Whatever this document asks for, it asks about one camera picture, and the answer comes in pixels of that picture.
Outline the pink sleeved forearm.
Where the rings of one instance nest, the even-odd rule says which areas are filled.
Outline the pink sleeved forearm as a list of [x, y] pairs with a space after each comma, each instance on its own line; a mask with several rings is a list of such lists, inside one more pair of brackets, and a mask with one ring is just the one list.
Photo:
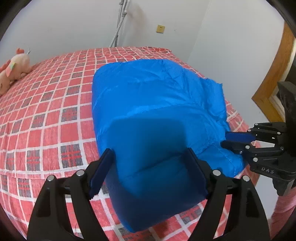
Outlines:
[[271, 216], [270, 237], [274, 238], [283, 228], [296, 206], [295, 188], [285, 196], [279, 196]]

